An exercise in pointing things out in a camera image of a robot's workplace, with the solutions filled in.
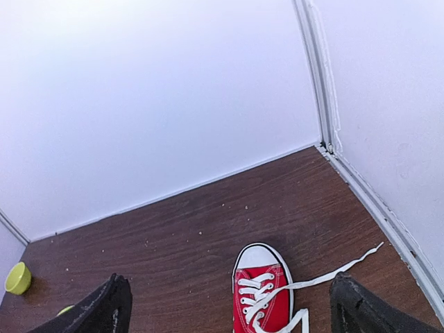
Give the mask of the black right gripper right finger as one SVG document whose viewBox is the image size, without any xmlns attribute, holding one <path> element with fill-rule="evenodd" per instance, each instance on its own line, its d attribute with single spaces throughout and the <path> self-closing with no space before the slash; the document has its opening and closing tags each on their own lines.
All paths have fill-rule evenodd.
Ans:
<svg viewBox="0 0 444 333">
<path fill-rule="evenodd" d="M 330 285 L 332 332 L 439 332 L 376 296 L 345 272 Z"/>
</svg>

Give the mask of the white shoelace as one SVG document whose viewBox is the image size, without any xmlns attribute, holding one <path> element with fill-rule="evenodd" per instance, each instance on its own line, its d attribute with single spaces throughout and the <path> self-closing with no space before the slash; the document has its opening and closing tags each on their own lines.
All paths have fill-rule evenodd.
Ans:
<svg viewBox="0 0 444 333">
<path fill-rule="evenodd" d="M 259 310 L 260 307 L 262 307 L 262 305 L 264 305 L 269 300 L 271 300 L 271 298 L 273 296 L 276 296 L 279 292 L 284 291 L 284 290 L 289 290 L 293 293 L 293 305 L 294 305 L 294 291 L 295 290 L 316 286 L 318 284 L 322 284 L 322 283 L 329 282 L 329 281 L 333 280 L 333 278 L 335 278 L 335 276 L 338 273 L 346 272 L 350 268 L 352 268 L 355 264 L 364 261 L 365 258 L 367 258 L 367 256 L 372 255 L 373 253 L 376 253 L 381 246 L 382 246 L 381 244 L 378 244 L 376 247 L 371 248 L 366 253 L 364 253 L 361 257 L 354 259 L 351 262 L 348 262 L 347 264 L 337 268 L 336 270 L 334 270 L 332 272 L 326 273 L 326 274 L 321 275 L 319 277 L 315 277 L 314 279 L 308 280 L 308 281 L 302 281 L 302 282 L 294 282 L 293 281 L 291 284 L 288 284 L 284 287 L 280 287 L 280 288 L 276 289 L 275 291 L 268 294 L 268 296 L 265 297 L 265 299 L 263 299 L 262 301 L 260 301 L 256 305 L 254 305 L 253 308 L 248 311 L 247 320 L 248 321 L 252 320 L 251 317 L 253 316 L 253 314 L 255 312 L 257 312 Z M 291 332 L 297 325 L 301 325 L 302 332 L 309 331 L 309 310 L 307 308 L 299 309 L 298 311 L 293 310 L 289 324 L 287 324 L 287 326 L 285 326 L 284 328 L 282 328 L 278 332 Z M 255 328 L 254 332 L 265 332 L 264 330 L 259 328 L 259 323 L 258 323 L 257 319 L 253 320 L 253 327 Z"/>
</svg>

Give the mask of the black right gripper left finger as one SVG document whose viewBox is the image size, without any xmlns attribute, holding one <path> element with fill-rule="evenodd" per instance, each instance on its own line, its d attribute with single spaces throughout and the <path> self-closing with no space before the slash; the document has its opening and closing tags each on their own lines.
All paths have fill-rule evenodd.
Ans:
<svg viewBox="0 0 444 333">
<path fill-rule="evenodd" d="M 71 309 L 32 329 L 32 332 L 79 333 L 129 331 L 133 304 L 130 283 L 112 274 Z"/>
</svg>

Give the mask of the red canvas sneaker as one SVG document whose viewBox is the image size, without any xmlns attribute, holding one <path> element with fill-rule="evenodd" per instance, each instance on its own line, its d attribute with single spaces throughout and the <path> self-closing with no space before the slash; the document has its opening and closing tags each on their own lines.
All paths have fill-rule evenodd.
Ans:
<svg viewBox="0 0 444 333">
<path fill-rule="evenodd" d="M 254 332 L 253 320 L 265 332 L 278 332 L 291 320 L 293 293 L 279 292 L 247 320 L 247 313 L 271 292 L 293 282 L 282 256 L 264 243 L 245 246 L 239 253 L 232 273 L 233 332 Z"/>
</svg>

